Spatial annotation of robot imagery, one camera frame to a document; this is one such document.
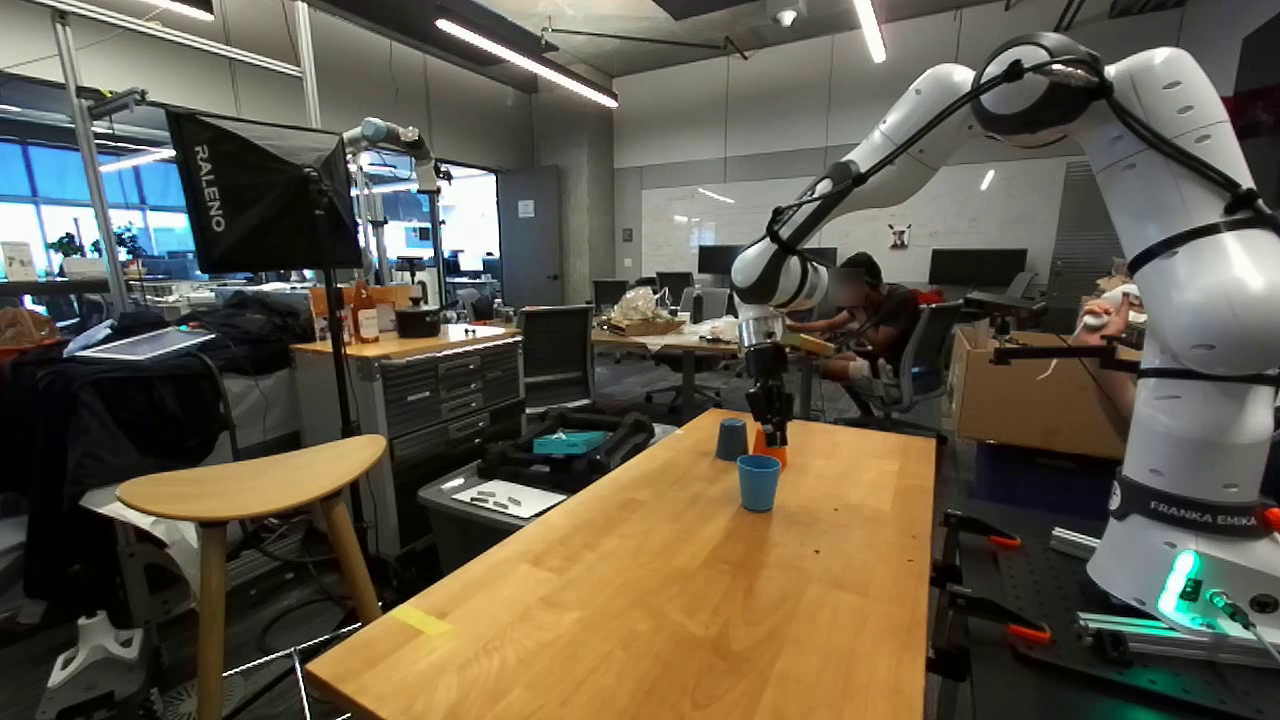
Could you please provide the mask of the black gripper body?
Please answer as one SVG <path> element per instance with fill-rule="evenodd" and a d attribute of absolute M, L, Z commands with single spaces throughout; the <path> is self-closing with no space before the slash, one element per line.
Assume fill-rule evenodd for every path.
<path fill-rule="evenodd" d="M 739 310 L 739 357 L 750 370 L 750 411 L 766 426 L 769 449 L 790 444 L 791 393 L 784 318 L 778 307 L 750 303 Z"/>

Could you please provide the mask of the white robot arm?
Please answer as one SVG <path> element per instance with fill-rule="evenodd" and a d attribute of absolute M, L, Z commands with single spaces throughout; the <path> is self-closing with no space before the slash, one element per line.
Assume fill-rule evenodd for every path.
<path fill-rule="evenodd" d="M 1103 58 L 1031 30 L 976 68 L 937 63 L 911 78 L 732 265 L 756 422 L 790 436 L 779 318 L 830 292 L 806 257 L 814 230 L 910 200 L 976 137 L 1077 148 L 1092 219 L 1142 294 L 1135 395 L 1092 584 L 1176 628 L 1268 641 L 1280 532 L 1259 479 L 1277 444 L 1280 219 L 1185 48 Z"/>

